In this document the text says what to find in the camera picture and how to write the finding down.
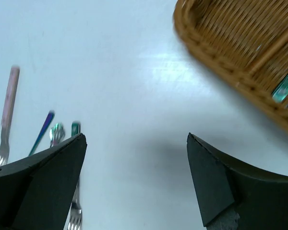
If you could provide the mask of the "green handled fork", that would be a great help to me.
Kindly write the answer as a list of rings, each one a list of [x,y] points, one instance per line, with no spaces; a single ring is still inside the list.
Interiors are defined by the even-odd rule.
[[[81,132],[81,124],[78,121],[74,121],[72,123],[72,132],[71,136],[75,136]],[[68,230],[81,230],[82,229],[82,220],[83,220],[83,213],[80,204],[80,188],[79,188],[79,181],[78,179],[76,189],[74,191],[74,195],[72,198],[72,203],[70,207],[70,218],[68,221]]]

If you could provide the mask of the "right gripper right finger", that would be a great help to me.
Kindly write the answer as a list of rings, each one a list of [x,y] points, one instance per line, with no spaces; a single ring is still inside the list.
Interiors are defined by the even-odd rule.
[[[288,176],[234,158],[189,134],[187,154],[208,230],[288,230]]]

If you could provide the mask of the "green handled knife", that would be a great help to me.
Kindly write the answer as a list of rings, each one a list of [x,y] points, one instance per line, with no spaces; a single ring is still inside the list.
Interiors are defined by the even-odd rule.
[[[280,103],[288,96],[288,74],[279,83],[272,93],[272,98],[275,102]]]

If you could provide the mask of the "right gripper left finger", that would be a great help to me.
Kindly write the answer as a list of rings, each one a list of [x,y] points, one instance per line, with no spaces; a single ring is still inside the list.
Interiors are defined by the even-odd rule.
[[[0,230],[64,228],[87,148],[80,133],[0,167]]]

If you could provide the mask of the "pink handled fork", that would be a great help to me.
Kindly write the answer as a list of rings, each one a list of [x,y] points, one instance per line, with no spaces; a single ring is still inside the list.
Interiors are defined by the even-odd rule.
[[[10,152],[9,135],[12,123],[12,115],[19,80],[20,68],[12,66],[5,95],[4,107],[1,119],[1,142],[0,142],[0,167],[7,164]]]

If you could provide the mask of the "ornate iridescent spoon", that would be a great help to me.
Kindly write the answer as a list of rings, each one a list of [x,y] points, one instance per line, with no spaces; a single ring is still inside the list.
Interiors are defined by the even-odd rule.
[[[62,123],[56,123],[54,127],[50,129],[50,147],[59,144],[65,137],[65,130]]]

